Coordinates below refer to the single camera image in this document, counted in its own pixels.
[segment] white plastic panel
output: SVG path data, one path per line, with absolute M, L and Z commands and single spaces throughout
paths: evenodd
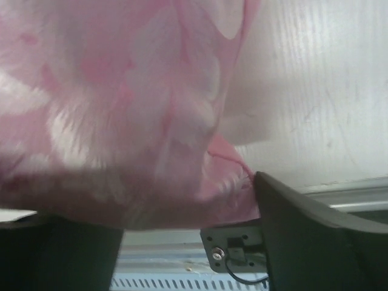
M 222 124 L 252 169 L 297 188 L 388 175 L 387 15 L 386 0 L 264 1 Z

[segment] vent slot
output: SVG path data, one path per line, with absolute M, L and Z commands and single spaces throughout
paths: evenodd
M 226 274 L 120 273 L 112 278 L 111 291 L 267 291 L 263 285 L 248 286 Z

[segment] black plastic bracket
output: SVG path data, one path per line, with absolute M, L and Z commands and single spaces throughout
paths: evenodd
M 233 273 L 266 273 L 266 257 L 260 220 L 201 230 L 210 267 L 227 273 L 225 260 Z

